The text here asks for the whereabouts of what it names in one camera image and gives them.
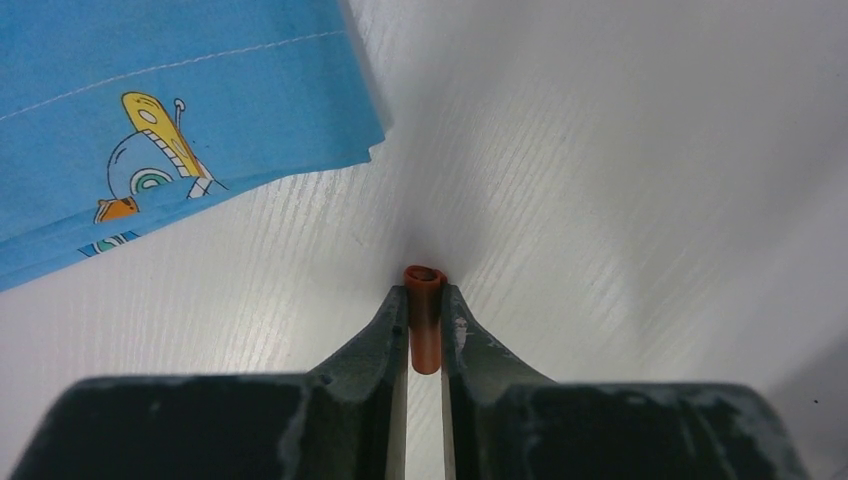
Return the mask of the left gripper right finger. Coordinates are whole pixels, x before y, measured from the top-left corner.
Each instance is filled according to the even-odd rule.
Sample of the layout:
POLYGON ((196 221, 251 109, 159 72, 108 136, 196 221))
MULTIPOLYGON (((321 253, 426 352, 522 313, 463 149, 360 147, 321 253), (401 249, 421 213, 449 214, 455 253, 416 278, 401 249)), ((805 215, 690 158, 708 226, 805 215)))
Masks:
POLYGON ((805 479, 781 419, 727 383, 559 383, 441 300, 450 479, 805 479))

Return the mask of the brown marker cap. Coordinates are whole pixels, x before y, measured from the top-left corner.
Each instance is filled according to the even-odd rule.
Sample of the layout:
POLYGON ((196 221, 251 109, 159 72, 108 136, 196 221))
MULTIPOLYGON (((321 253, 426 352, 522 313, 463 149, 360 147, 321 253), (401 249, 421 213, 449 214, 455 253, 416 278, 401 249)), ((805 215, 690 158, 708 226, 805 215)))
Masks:
POLYGON ((447 277, 421 265, 408 266, 403 273, 408 297, 408 330, 413 369, 431 375, 441 368, 441 301, 447 277))

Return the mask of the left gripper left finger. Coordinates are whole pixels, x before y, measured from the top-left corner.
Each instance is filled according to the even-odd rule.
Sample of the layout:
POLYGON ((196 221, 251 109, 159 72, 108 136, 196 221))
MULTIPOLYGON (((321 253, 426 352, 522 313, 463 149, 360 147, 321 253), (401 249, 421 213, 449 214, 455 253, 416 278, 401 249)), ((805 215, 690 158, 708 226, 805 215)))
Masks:
POLYGON ((401 479, 407 293, 306 372, 94 377, 43 416, 15 479, 401 479))

